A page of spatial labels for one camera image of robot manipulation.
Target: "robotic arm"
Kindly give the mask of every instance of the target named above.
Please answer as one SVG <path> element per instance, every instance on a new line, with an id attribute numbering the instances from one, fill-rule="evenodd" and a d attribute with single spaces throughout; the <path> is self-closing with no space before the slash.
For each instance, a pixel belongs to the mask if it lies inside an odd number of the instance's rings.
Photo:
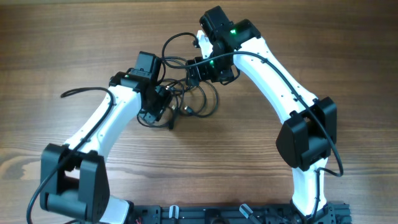
<path id="1" fill-rule="evenodd" d="M 332 100 L 330 98 L 319 100 L 296 82 L 272 55 L 266 41 L 248 20 L 233 24 L 218 6 L 207 11 L 200 19 L 200 23 L 207 37 L 199 30 L 194 45 L 201 48 L 202 57 L 188 60 L 185 67 L 180 67 L 187 69 L 187 77 L 189 77 L 187 83 L 198 85 L 204 80 L 231 82 L 234 80 L 231 66 L 235 65 L 237 69 L 242 70 L 257 85 L 277 112 L 283 125 L 276 145 L 284 161 L 293 170 L 294 194 L 291 205 L 283 205 L 278 209 L 276 207 L 254 208 L 253 211 L 244 204 L 239 209 L 233 210 L 233 214 L 235 212 L 240 216 L 243 214 L 241 218 L 247 218 L 248 223 L 256 224 L 271 223 L 270 215 L 274 210 L 276 216 L 279 217 L 275 219 L 278 223 L 308 223 L 314 222 L 315 219 L 319 222 L 325 220 L 329 223 L 331 221 L 351 223 L 348 206 L 339 207 L 326 203 L 323 195 L 323 173 L 318 177 L 316 170 L 326 166 L 330 146 L 309 116 L 308 110 L 300 102 L 304 101 L 309 106 L 333 142 L 336 142 L 336 106 Z M 247 52 L 259 55 L 260 58 L 248 55 Z M 161 220 L 159 222 L 164 222 L 163 224 L 167 222 L 177 224 L 184 212 L 188 212 L 186 213 L 188 217 L 188 214 L 191 214 L 189 211 L 195 211 L 195 208 L 180 210 L 174 205 L 169 209 L 156 207 L 155 212 L 153 207 L 134 207 L 132 202 L 110 196 L 109 193 L 105 162 L 124 127 L 137 114 L 149 123 L 158 121 L 171 102 L 172 93 L 157 83 L 160 67 L 165 62 L 162 58 L 140 52 L 135 68 L 130 68 L 127 72 L 119 72 L 111 78 L 108 90 L 113 95 L 106 96 L 86 124 L 66 140 L 64 145 L 49 144 L 45 148 L 41 164 L 42 182 L 71 149 L 79 145 L 87 133 L 93 129 L 109 107 L 111 98 L 114 98 L 114 104 L 106 119 L 41 191 L 42 209 L 73 217 L 81 222 L 118 224 L 141 224 L 140 219 L 144 222 L 152 222 L 151 218 L 158 218 Z M 261 58 L 266 58 L 269 63 L 264 63 Z M 282 76 L 269 64 L 275 66 Z M 298 95 L 293 94 L 291 87 Z M 74 168 L 80 170 L 79 179 L 65 175 L 65 171 L 71 171 Z M 317 178 L 319 178 L 319 197 L 316 190 Z M 335 211 L 338 208 L 344 215 Z M 228 214 L 232 217 L 229 217 L 223 213 L 225 209 L 199 208 L 201 213 L 193 219 L 203 220 L 206 224 L 213 224 L 215 221 L 233 224 L 234 221 L 230 218 L 236 219 L 236 215 L 232 215 L 231 211 Z M 153 215 L 146 217 L 144 211 L 147 213 L 148 210 L 153 211 Z M 318 212 L 316 218 L 311 217 L 314 210 Z M 260 214 L 260 211 L 265 214 L 264 218 L 260 219 L 261 222 L 253 216 L 255 213 Z M 342 217 L 341 222 L 338 221 L 338 216 Z"/>

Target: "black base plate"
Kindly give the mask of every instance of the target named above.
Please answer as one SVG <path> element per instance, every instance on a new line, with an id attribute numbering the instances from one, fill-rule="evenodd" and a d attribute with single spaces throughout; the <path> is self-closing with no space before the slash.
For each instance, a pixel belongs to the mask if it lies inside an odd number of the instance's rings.
<path id="1" fill-rule="evenodd" d="M 306 224 L 290 204 L 273 204 L 251 207 L 253 214 L 263 224 Z M 253 224 L 239 211 L 239 207 L 180 207 L 178 219 L 169 218 L 169 207 L 135 206 L 135 219 L 141 224 Z M 314 224 L 351 224 L 351 213 L 347 204 L 325 205 L 327 211 Z"/>

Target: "tabletop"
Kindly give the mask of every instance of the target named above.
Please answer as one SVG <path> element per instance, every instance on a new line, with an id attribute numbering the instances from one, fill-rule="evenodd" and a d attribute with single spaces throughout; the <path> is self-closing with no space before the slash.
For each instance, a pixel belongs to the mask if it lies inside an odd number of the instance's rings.
<path id="1" fill-rule="evenodd" d="M 139 51 L 160 55 L 172 35 L 196 33 L 217 5 L 232 21 L 249 19 L 298 82 L 336 103 L 345 174 L 325 175 L 326 198 L 350 204 L 354 223 L 397 223 L 398 4 L 355 0 L 0 6 L 0 223 L 25 222 L 44 147 L 77 132 L 104 98 L 60 94 L 107 87 Z M 176 39 L 167 54 L 199 56 L 191 41 Z M 136 205 L 289 202 L 292 171 L 275 146 L 281 124 L 271 104 L 245 75 L 215 87 L 220 105 L 209 118 L 179 118 L 171 131 L 127 125 L 106 164 L 113 195 Z M 187 96 L 194 108 L 201 101 L 199 91 Z M 327 167 L 337 170 L 333 156 Z M 33 220 L 69 218 L 37 202 Z"/>

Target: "wooden table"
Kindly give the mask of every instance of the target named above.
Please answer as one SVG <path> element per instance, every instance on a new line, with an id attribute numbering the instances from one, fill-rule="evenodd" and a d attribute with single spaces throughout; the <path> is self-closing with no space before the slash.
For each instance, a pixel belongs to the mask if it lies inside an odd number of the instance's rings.
<path id="1" fill-rule="evenodd" d="M 398 4 L 275 0 L 0 7 L 0 223 L 25 222 L 42 150 L 78 131 L 104 97 L 59 95 L 107 86 L 140 50 L 160 55 L 170 36 L 196 32 L 218 4 L 235 22 L 250 19 L 303 86 L 337 104 L 345 175 L 326 175 L 327 199 L 349 203 L 354 223 L 398 222 Z M 191 41 L 176 40 L 167 54 L 200 55 Z M 271 105 L 245 75 L 215 86 L 220 107 L 209 118 L 181 118 L 173 131 L 128 124 L 107 163 L 113 195 L 137 205 L 289 202 L 292 172 L 275 147 L 281 125 Z M 187 100 L 200 106 L 200 92 Z M 333 157 L 328 167 L 337 170 Z M 33 215 L 69 220 L 38 203 Z"/>

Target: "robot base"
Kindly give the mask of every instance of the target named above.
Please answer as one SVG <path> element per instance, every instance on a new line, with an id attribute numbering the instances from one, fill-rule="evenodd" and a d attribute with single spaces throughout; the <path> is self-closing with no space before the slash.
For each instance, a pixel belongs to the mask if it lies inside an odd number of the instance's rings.
<path id="1" fill-rule="evenodd" d="M 272 204 L 251 207 L 250 218 L 246 218 L 240 207 L 160 207 L 135 206 L 126 224 L 306 224 L 293 211 L 291 204 Z M 321 218 L 314 224 L 351 224 L 349 205 L 327 203 Z"/>

